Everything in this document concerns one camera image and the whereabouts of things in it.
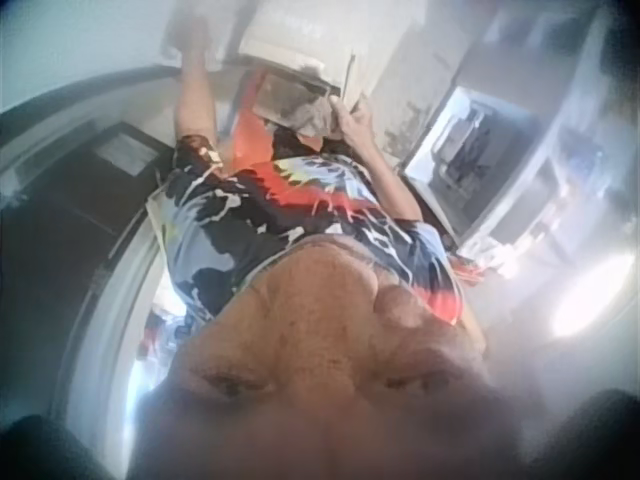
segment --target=dark floor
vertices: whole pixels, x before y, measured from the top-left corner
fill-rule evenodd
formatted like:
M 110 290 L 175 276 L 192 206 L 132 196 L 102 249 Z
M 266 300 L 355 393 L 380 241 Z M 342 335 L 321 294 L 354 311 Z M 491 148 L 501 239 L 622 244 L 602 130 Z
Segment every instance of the dark floor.
M 119 132 L 158 153 L 135 177 L 93 151 Z M 64 396 L 96 270 L 108 275 L 110 252 L 170 158 L 166 145 L 120 124 L 57 160 L 2 211 L 0 428 L 51 415 Z

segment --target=bright light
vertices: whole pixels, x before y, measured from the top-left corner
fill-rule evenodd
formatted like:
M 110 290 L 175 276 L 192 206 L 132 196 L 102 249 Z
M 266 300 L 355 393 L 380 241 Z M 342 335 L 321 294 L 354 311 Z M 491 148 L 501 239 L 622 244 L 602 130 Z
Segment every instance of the bright light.
M 578 278 L 553 318 L 553 332 L 572 335 L 593 322 L 622 289 L 633 254 L 615 255 Z
M 500 267 L 498 267 L 498 274 L 502 275 L 507 280 L 511 280 L 520 271 L 520 265 L 515 258 L 506 260 Z

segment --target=colorful shirt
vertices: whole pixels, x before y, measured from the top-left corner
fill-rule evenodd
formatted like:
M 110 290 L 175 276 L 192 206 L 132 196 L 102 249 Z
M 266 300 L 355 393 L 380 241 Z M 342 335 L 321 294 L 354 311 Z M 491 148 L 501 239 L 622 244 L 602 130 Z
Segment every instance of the colorful shirt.
M 357 163 L 342 155 L 297 157 L 222 178 L 215 158 L 205 138 L 184 137 L 176 171 L 150 199 L 171 279 L 200 320 L 214 319 L 248 279 L 318 234 L 348 235 L 438 318 L 454 323 L 460 315 L 437 231 L 389 217 Z

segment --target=hand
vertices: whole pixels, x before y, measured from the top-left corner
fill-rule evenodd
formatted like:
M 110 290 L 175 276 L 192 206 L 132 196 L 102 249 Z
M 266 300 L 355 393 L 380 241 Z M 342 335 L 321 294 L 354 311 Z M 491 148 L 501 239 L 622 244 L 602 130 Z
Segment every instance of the hand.
M 329 103 L 338 117 L 338 124 L 347 145 L 363 158 L 375 151 L 377 147 L 373 135 L 373 116 L 367 99 L 361 96 L 353 113 L 349 113 L 342 100 L 335 95 L 329 97 Z

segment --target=finger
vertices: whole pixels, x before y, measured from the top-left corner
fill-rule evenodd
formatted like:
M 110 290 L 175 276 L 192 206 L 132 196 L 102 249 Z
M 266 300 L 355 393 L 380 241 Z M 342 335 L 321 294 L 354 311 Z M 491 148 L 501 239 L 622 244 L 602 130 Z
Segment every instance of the finger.
M 371 116 L 371 105 L 369 105 L 369 99 L 364 93 L 360 94 L 360 98 L 358 98 L 358 103 L 356 103 L 354 113 Z
M 331 104 L 331 108 L 338 116 L 338 120 L 340 121 L 340 123 L 351 117 L 349 110 L 347 110 L 347 107 L 344 106 L 342 100 L 340 100 L 337 96 L 331 95 L 329 97 L 329 104 Z

